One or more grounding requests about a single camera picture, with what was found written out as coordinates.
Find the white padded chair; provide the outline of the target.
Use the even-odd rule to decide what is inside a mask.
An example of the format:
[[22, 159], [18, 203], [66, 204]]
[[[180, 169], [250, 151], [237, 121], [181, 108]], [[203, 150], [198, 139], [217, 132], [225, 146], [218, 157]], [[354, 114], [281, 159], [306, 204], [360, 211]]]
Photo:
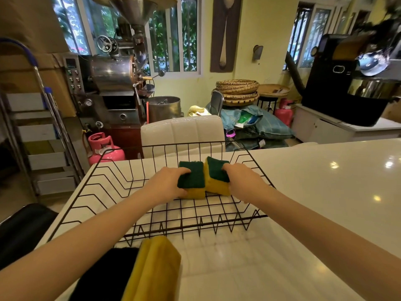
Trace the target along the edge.
[[144, 158], [221, 154], [226, 151], [219, 116], [180, 117], [141, 127]]

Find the blue-green sack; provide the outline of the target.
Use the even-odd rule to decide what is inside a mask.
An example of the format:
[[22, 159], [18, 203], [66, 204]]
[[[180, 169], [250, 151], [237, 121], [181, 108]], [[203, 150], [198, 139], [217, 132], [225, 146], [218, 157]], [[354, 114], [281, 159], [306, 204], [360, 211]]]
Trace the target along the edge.
[[256, 105], [223, 106], [220, 111], [226, 151], [286, 148], [294, 133], [279, 118]]

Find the person's right forearm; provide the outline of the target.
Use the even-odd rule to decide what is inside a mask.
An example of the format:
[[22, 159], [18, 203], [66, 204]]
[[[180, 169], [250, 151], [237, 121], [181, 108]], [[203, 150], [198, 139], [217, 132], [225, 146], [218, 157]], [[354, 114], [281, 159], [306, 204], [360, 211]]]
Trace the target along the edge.
[[271, 186], [246, 196], [366, 301], [401, 301], [401, 258]]

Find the black folded cloth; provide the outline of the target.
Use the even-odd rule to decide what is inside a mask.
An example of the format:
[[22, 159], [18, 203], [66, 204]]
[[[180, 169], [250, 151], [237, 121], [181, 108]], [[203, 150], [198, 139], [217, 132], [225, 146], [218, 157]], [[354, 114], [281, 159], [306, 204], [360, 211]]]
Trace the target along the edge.
[[139, 248], [112, 248], [78, 280], [69, 301], [121, 301]]

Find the person's right hand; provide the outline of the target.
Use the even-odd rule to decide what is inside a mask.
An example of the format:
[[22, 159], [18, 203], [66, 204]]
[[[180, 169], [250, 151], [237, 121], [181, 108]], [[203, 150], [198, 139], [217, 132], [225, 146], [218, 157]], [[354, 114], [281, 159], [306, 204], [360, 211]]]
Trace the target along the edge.
[[253, 169], [242, 163], [235, 163], [236, 170], [229, 177], [231, 194], [245, 203], [258, 205], [268, 193], [269, 186]]

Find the yellow folded cloth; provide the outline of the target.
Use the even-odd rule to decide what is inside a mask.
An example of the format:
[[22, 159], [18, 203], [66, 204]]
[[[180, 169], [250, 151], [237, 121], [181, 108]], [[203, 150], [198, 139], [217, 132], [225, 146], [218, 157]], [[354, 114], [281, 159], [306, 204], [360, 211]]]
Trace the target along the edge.
[[121, 301], [176, 301], [181, 254], [166, 236], [141, 242]]

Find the black stool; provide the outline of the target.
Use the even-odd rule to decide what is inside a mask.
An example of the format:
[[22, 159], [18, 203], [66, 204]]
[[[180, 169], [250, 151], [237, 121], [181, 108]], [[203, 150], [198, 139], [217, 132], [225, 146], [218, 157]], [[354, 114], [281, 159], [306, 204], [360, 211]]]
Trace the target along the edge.
[[259, 106], [261, 109], [263, 109], [263, 104], [267, 103], [266, 110], [267, 111], [272, 111], [272, 114], [275, 114], [275, 110], [277, 107], [279, 98], [278, 97], [271, 97], [271, 96], [259, 96], [259, 99], [257, 101], [257, 106]]

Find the brown spoon wall picture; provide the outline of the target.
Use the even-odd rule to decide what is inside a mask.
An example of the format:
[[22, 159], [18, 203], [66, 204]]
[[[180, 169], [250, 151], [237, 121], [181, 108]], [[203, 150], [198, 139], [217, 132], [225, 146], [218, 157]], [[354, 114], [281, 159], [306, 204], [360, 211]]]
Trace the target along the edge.
[[242, 0], [213, 0], [210, 72], [233, 72], [241, 6]]

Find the black coffee roaster machine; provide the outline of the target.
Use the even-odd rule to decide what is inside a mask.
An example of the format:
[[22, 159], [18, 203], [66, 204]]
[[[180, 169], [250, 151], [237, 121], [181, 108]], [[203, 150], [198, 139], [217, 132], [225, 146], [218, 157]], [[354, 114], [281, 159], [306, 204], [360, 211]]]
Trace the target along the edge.
[[325, 34], [312, 48], [306, 85], [289, 52], [285, 63], [301, 105], [356, 126], [374, 126], [401, 87], [401, 16], [351, 35]]

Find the black chair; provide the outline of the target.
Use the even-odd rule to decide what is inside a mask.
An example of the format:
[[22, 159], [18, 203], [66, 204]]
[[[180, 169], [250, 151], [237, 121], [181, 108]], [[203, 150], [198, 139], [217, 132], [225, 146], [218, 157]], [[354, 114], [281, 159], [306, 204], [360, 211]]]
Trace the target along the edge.
[[58, 213], [30, 203], [0, 223], [0, 270], [33, 251]]

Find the metal framed chair back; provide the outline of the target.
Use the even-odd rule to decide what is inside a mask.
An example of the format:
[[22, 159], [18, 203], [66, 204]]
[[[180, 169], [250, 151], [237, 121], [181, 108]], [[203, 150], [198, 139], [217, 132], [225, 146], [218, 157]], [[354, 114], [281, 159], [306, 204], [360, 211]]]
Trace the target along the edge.
[[211, 115], [216, 115], [220, 117], [223, 103], [224, 95], [220, 91], [214, 89], [212, 91], [211, 101], [209, 103], [209, 106], [207, 107], [209, 113]]

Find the steel coffee roaster machine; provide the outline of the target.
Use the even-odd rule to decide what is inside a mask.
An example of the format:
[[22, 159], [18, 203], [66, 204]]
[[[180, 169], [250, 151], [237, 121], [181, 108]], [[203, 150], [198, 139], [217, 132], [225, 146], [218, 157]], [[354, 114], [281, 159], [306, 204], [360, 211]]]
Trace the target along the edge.
[[148, 63], [145, 29], [158, 9], [177, 0], [88, 0], [88, 5], [117, 14], [112, 36], [95, 37], [95, 55], [64, 56], [67, 83], [83, 127], [83, 138], [95, 133], [110, 136], [128, 160], [143, 158], [141, 126], [146, 121], [144, 101], [151, 91], [144, 67]]

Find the green and yellow scrub sponge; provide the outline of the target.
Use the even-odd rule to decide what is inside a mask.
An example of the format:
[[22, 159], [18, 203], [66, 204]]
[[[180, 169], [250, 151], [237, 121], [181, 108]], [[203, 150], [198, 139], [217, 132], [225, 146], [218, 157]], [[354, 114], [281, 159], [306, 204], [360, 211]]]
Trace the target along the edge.
[[205, 198], [204, 163], [201, 161], [180, 161], [178, 166], [191, 170], [190, 173], [183, 174], [178, 179], [178, 188], [186, 191], [186, 195], [180, 198], [194, 200]]
[[223, 169], [223, 165], [229, 161], [218, 160], [208, 156], [204, 162], [204, 181], [205, 190], [208, 193], [231, 196], [229, 190], [229, 177], [227, 172]]

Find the person's left forearm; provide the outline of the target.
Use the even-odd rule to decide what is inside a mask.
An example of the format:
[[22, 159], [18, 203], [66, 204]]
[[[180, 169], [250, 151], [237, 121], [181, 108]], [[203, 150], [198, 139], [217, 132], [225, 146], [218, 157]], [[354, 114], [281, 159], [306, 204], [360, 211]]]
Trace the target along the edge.
[[142, 188], [0, 271], [0, 301], [55, 301], [146, 212], [166, 200]]

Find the red gas cylinder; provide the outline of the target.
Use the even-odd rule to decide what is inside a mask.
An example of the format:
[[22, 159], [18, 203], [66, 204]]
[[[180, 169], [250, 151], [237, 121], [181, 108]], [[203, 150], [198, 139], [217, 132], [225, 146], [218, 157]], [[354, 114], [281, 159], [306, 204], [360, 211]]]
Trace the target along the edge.
[[287, 98], [281, 98], [279, 107], [274, 111], [274, 115], [288, 127], [290, 127], [293, 120], [293, 104], [294, 101]]

